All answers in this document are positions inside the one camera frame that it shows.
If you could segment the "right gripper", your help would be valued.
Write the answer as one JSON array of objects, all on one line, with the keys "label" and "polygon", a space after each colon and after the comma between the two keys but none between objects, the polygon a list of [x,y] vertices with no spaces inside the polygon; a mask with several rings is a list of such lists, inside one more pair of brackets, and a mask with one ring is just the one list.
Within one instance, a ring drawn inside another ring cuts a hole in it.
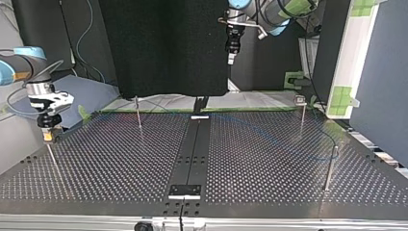
[{"label": "right gripper", "polygon": [[37,124],[39,128],[42,129],[43,140],[45,142],[53,141],[53,129],[55,126],[62,122],[62,117],[60,115],[49,115],[42,114],[37,118]]}]

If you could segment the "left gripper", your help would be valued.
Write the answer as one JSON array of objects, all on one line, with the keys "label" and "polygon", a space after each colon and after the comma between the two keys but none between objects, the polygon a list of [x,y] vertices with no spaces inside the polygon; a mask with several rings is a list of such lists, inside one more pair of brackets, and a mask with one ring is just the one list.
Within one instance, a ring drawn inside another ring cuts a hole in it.
[{"label": "left gripper", "polygon": [[227,41],[225,43],[225,51],[228,52],[227,63],[233,65],[236,53],[241,50],[241,37],[244,35],[244,26],[241,25],[228,25],[226,27]]}]

